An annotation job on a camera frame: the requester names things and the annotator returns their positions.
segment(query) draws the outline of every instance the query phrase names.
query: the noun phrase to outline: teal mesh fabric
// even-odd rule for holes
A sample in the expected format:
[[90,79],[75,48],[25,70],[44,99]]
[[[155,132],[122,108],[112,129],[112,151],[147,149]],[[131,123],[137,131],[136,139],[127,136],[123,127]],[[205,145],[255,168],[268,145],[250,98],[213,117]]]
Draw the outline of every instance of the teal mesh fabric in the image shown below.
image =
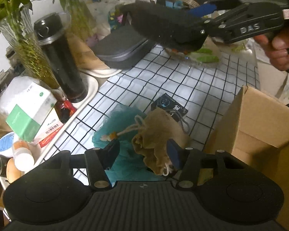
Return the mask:
[[[101,141],[103,135],[109,135],[112,132],[121,132],[126,127],[135,123],[136,115],[142,118],[146,114],[137,108],[131,108],[125,105],[118,104],[108,117],[105,117],[102,127],[96,131],[92,137],[94,147],[104,148],[109,142]],[[112,184],[117,180],[122,181],[159,181],[164,180],[164,177],[157,176],[153,172],[147,170],[143,162],[143,156],[135,153],[132,139],[137,134],[137,131],[132,131],[123,134],[119,137],[120,153],[114,162],[112,168],[106,171],[106,174]]]

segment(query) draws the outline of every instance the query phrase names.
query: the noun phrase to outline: white tray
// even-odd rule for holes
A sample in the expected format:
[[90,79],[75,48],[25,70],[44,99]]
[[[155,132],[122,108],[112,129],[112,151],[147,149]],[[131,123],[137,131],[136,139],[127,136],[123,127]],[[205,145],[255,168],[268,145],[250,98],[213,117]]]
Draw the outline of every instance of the white tray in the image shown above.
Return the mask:
[[81,69],[81,72],[84,72],[88,75],[97,77],[97,78],[108,78],[120,73],[121,69],[102,69],[102,70],[93,70],[93,69]]
[[[33,154],[33,157],[34,157],[34,159],[36,161],[33,168],[37,167],[41,163],[41,161],[46,156],[48,151],[56,143],[56,141],[59,139],[59,137],[63,134],[63,132],[67,129],[67,127],[71,124],[71,122],[76,118],[76,116],[84,109],[84,107],[96,95],[98,87],[99,87],[99,84],[98,84],[97,80],[94,77],[92,77],[90,75],[87,75],[87,74],[84,74],[84,73],[80,73],[80,75],[82,76],[83,80],[87,80],[88,95],[81,102],[73,103],[73,106],[75,108],[77,108],[77,111],[71,116],[71,118],[67,121],[67,123],[65,123],[62,126],[60,131],[56,134],[56,136],[52,139],[52,141],[47,146],[45,146],[43,148],[38,148],[38,147],[34,147],[34,146],[30,147],[31,151],[33,151],[32,154]],[[0,182],[1,182],[1,185],[2,185],[4,190],[6,190],[6,188],[9,185],[9,183],[6,182],[5,180],[6,180],[5,177],[0,177]]]

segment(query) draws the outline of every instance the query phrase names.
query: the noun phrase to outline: white wall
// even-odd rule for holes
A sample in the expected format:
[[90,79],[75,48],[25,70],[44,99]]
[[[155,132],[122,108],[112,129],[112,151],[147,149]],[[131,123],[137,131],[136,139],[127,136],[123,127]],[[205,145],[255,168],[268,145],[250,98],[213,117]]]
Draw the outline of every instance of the white wall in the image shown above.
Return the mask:
[[[62,8],[59,3],[59,0],[55,0],[55,3],[52,3],[52,0],[42,0],[33,2],[33,14],[31,14],[32,24],[39,18],[53,12],[61,12]],[[8,70],[10,65],[8,60],[5,57],[6,48],[9,46],[8,42],[2,34],[0,34],[0,71],[2,69]]]

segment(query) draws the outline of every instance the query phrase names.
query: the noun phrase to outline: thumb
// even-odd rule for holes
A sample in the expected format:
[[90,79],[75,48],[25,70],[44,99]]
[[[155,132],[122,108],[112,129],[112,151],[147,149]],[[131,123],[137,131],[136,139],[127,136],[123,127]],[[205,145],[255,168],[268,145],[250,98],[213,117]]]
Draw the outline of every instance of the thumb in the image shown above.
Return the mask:
[[283,29],[272,41],[272,46],[276,50],[289,48],[289,27]]

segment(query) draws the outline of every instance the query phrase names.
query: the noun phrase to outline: black tumbler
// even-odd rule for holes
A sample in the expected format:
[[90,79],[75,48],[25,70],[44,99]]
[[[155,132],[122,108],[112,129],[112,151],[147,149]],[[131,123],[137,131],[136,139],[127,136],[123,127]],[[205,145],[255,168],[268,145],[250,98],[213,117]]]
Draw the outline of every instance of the black tumbler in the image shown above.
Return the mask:
[[34,23],[34,31],[50,67],[72,103],[80,102],[88,94],[65,36],[65,30],[57,13],[49,14]]

